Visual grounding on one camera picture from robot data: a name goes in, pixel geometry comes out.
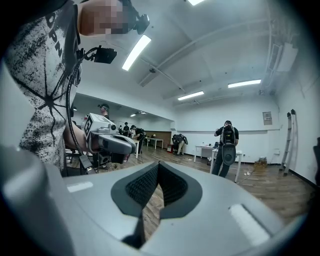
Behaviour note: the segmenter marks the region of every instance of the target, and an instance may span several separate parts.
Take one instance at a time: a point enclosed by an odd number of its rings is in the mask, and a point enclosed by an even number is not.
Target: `aluminum ladder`
[[[284,148],[284,153],[281,161],[281,166],[279,168],[279,171],[283,171],[283,176],[288,175],[289,168],[290,168],[290,162],[292,159],[292,152],[293,152],[293,145],[295,140],[295,127],[297,125],[296,122],[296,111],[294,109],[291,109],[291,113],[287,113],[286,116],[288,117],[288,133],[286,136],[286,143]]]

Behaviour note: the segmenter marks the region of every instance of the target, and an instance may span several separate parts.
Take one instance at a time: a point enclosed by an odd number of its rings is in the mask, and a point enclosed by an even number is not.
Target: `white table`
[[[215,153],[218,152],[218,148],[212,150],[212,157],[211,157],[211,166],[210,166],[210,173],[212,174],[212,171],[214,169],[214,156],[215,156]],[[235,152],[235,155],[237,157],[239,157],[238,159],[238,168],[236,170],[236,175],[235,175],[235,179],[234,179],[234,182],[237,182],[238,180],[238,175],[239,175],[239,172],[240,172],[240,166],[241,166],[241,160],[242,160],[242,151],[241,150],[236,150]]]
[[[138,158],[138,149],[139,149],[139,140],[133,140],[134,144],[136,144],[136,148],[135,148],[135,158]]]
[[[213,146],[195,146],[194,162],[196,162],[197,148],[200,148],[200,149],[201,149],[200,157],[202,158],[202,149],[210,150],[210,151],[211,151],[214,147],[213,147]]]
[[[149,137],[145,137],[144,138],[146,140],[146,146],[149,146],[149,140],[154,141],[154,149],[156,149],[157,147],[157,141],[162,141],[162,148],[164,148],[164,140],[161,138],[149,138]]]

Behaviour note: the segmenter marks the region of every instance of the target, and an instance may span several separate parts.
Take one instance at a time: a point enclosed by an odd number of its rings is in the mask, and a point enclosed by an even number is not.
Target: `wooden floor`
[[[168,153],[165,149],[154,149],[153,147],[146,146],[142,147],[142,152],[143,154],[139,155],[138,159],[134,155],[131,155],[128,162],[118,164],[116,168],[112,164],[109,164],[108,170],[100,169],[99,171],[101,173],[111,172],[152,161],[172,162],[206,173],[210,171],[210,166],[207,165],[205,158],[201,159],[197,157],[196,162],[194,162],[194,157],[191,155],[175,156],[172,153]],[[75,159],[69,166],[78,168],[79,162]],[[278,169],[279,166],[273,165],[268,166],[264,170],[253,171],[254,166],[252,164],[241,164],[237,182],[239,186],[274,210],[288,224],[295,217],[308,211],[307,203],[310,193],[314,189],[291,173],[284,177],[282,173],[279,173]],[[237,164],[234,163],[230,167],[226,179],[234,181],[236,172]],[[244,175],[247,172],[251,172],[251,175]],[[152,198],[143,209],[144,231],[147,239],[158,227],[159,212],[163,207],[163,194],[161,187],[158,186]]]

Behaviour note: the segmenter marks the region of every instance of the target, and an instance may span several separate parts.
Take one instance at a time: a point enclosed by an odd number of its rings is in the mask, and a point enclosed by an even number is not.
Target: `ceiling light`
[[[150,43],[151,39],[146,35],[143,35],[140,40],[136,43],[132,51],[130,52],[128,58],[126,58],[125,63],[122,68],[126,71],[130,69],[132,64],[135,62],[136,58],[140,55],[140,53],[144,50],[144,48]]]
[[[191,97],[195,97],[195,96],[199,96],[199,95],[202,95],[202,94],[205,94],[205,93],[203,91],[199,91],[199,92],[187,95],[187,96],[180,97],[180,98],[178,98],[178,100],[182,101],[182,100],[185,100],[185,99],[188,99],[188,98],[191,98]]]
[[[204,0],[188,0],[190,2],[190,4],[192,4],[193,6],[203,2]]]
[[[259,80],[252,80],[246,82],[237,82],[237,83],[230,83],[228,84],[228,88],[238,87],[238,86],[251,86],[251,85],[258,85],[260,84],[261,79]]]

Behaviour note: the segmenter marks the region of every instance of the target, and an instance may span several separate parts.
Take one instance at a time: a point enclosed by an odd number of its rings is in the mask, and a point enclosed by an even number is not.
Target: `black cable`
[[[77,138],[76,138],[76,135],[75,135],[75,131],[74,131],[74,128],[72,126],[72,120],[71,120],[71,114],[70,114],[70,92],[71,92],[71,87],[75,81],[75,78],[76,78],[76,75],[78,74],[78,71],[79,71],[79,68],[80,68],[80,65],[82,63],[82,61],[84,59],[88,59],[88,55],[92,52],[94,52],[95,50],[97,50],[98,48],[95,47],[95,48],[92,48],[91,50],[89,50],[87,53],[85,53],[81,59],[78,61],[78,63],[76,64],[75,68],[74,68],[74,71],[72,73],[72,76],[70,77],[69,79],[69,83],[68,83],[68,86],[66,88],[66,99],[65,99],[65,108],[66,108],[66,115],[67,115],[67,119],[68,119],[68,124],[69,124],[69,128],[70,128],[70,134],[71,134],[71,137],[72,137],[72,140],[74,142],[74,145],[76,147],[76,149],[78,150],[79,154],[81,156],[83,156],[84,152],[81,150],[80,148],[80,145],[77,141]]]

